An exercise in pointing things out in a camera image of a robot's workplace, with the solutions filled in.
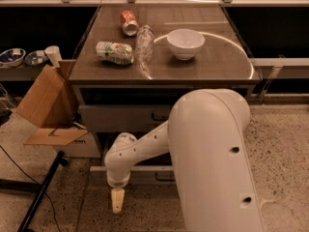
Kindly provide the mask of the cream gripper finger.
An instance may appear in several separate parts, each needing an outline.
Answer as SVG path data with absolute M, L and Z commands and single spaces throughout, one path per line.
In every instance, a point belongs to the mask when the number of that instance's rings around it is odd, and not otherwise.
M 113 188 L 111 190 L 112 210 L 118 214 L 122 208 L 125 199 L 125 190 L 123 188 Z

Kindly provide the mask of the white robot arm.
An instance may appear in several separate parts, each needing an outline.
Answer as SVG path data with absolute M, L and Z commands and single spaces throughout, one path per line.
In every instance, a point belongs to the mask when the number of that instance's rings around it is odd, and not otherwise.
M 104 158 L 108 185 L 125 187 L 133 165 L 169 153 L 187 232 L 264 232 L 243 140 L 249 120 L 232 90 L 189 92 L 143 137 L 117 137 Z

